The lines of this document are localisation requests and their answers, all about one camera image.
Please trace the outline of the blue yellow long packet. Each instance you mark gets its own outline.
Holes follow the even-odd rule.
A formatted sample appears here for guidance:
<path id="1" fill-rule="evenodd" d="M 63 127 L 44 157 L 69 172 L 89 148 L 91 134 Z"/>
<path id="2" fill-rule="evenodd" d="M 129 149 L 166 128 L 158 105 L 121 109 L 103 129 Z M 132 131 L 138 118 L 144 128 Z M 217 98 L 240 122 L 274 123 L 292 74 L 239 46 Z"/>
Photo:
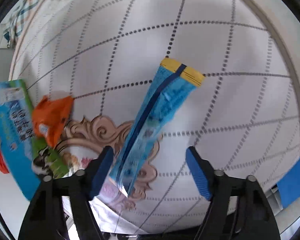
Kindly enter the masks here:
<path id="1" fill-rule="evenodd" d="M 204 75 L 190 66 L 170 58 L 161 61 L 109 174 L 126 197 L 132 194 L 138 173 L 160 131 L 203 81 Z"/>

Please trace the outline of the blue green paper box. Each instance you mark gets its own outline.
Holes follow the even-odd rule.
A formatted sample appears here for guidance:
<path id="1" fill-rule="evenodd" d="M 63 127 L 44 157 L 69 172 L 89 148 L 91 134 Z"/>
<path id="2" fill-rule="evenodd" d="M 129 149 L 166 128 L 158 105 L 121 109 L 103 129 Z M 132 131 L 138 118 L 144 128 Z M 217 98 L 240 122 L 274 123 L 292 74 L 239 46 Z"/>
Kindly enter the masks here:
<path id="1" fill-rule="evenodd" d="M 64 177 L 69 169 L 44 138 L 36 137 L 33 106 L 23 80 L 0 82 L 0 151 L 27 200 L 44 176 Z"/>

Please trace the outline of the plaid blanket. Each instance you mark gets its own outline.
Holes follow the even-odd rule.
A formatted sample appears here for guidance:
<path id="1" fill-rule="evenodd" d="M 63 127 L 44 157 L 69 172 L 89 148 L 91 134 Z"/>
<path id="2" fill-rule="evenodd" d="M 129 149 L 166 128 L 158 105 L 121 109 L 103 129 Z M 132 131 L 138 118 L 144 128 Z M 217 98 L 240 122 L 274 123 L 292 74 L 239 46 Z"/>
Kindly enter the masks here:
<path id="1" fill-rule="evenodd" d="M 3 37 L 7 41 L 7 48 L 14 48 L 23 28 L 30 18 L 30 14 L 37 7 L 40 0 L 20 0 L 12 13 L 3 31 Z"/>

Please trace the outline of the orange snack packet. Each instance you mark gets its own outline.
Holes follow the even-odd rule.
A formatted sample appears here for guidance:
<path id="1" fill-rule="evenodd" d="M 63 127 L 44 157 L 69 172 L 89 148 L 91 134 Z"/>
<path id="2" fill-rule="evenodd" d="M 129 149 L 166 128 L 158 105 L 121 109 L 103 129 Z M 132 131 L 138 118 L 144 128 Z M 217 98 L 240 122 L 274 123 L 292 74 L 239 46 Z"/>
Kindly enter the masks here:
<path id="1" fill-rule="evenodd" d="M 50 100 L 45 95 L 32 111 L 32 124 L 35 135 L 44 138 L 51 148 L 56 147 L 61 137 L 73 103 L 74 98 L 71 96 Z"/>

